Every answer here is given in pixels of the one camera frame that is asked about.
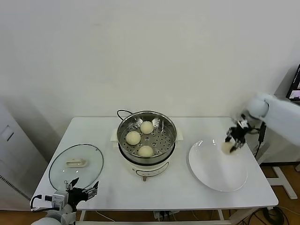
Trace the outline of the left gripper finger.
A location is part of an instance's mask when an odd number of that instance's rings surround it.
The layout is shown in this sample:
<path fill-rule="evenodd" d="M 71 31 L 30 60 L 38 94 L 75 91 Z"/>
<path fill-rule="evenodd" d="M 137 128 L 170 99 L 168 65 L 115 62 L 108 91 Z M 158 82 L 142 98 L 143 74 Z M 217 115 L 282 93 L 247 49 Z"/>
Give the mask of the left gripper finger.
<path fill-rule="evenodd" d="M 65 180 L 65 181 L 64 181 L 65 189 L 66 189 L 66 190 L 72 190 L 72 189 L 75 187 L 75 185 L 76 185 L 76 183 L 78 182 L 78 180 L 79 180 L 79 177 L 73 179 L 73 180 L 70 181 L 70 182 L 68 182 L 67 180 Z"/>
<path fill-rule="evenodd" d="M 99 181 L 97 181 L 92 187 L 85 190 L 85 193 L 87 195 L 87 199 L 91 199 L 95 197 L 98 193 L 98 184 Z"/>

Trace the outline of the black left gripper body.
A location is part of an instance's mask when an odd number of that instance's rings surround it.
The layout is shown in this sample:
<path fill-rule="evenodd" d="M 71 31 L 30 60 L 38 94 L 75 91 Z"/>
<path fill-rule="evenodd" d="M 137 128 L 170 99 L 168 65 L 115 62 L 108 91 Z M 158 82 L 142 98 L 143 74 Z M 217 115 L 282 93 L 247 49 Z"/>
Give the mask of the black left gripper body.
<path fill-rule="evenodd" d="M 73 189 L 67 190 L 68 200 L 67 203 L 71 206 L 77 206 L 81 201 L 87 201 L 90 198 L 91 188 L 83 189 L 74 187 Z"/>

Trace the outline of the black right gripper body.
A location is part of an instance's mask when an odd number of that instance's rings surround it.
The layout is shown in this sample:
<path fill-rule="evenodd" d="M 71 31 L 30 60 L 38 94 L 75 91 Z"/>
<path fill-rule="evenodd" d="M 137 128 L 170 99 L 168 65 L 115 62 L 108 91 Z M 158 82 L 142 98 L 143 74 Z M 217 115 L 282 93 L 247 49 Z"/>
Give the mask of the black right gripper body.
<path fill-rule="evenodd" d="M 235 142 L 245 143 L 245 135 L 246 135 L 246 129 L 242 127 L 231 127 L 230 129 L 230 135 L 235 140 Z"/>

